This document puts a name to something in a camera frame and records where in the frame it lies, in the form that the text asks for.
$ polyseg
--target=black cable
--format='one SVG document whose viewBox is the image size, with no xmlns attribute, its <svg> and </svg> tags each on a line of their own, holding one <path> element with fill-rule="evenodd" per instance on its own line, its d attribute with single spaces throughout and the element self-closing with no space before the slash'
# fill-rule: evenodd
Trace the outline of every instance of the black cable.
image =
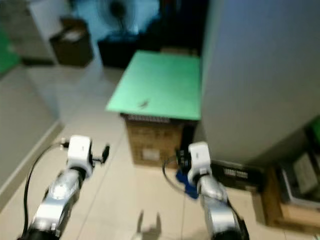
<svg viewBox="0 0 320 240">
<path fill-rule="evenodd" d="M 28 231 L 28 225 L 29 225 L 29 215 L 28 215 L 28 190 L 29 190 L 29 183 L 30 183 L 30 178 L 33 170 L 35 169 L 36 164 L 39 162 L 41 157 L 49 150 L 54 149 L 56 147 L 60 146 L 65 146 L 68 143 L 61 143 L 61 142 L 56 142 L 48 146 L 46 149 L 42 151 L 42 153 L 36 158 L 34 163 L 32 164 L 30 171 L 28 173 L 28 177 L 25 182 L 24 186 L 24 194 L 23 194 L 23 210 L 24 210 L 24 226 L 23 226 L 23 231 L 22 231 L 22 236 L 25 236 L 27 231 Z"/>
<path fill-rule="evenodd" d="M 166 174 L 166 167 L 168 164 L 172 163 L 176 161 L 176 156 L 172 156 L 168 159 L 166 159 L 163 164 L 162 164 L 162 172 L 163 172 L 163 175 L 164 175 L 164 178 L 166 179 L 166 181 L 171 185 L 171 187 L 173 187 L 176 191 L 182 193 L 182 194 L 188 194 L 188 195 L 194 195 L 194 194 L 197 194 L 199 195 L 196 191 L 186 191 L 180 187 L 178 187 L 176 184 L 174 184 L 167 176 Z"/>
</svg>

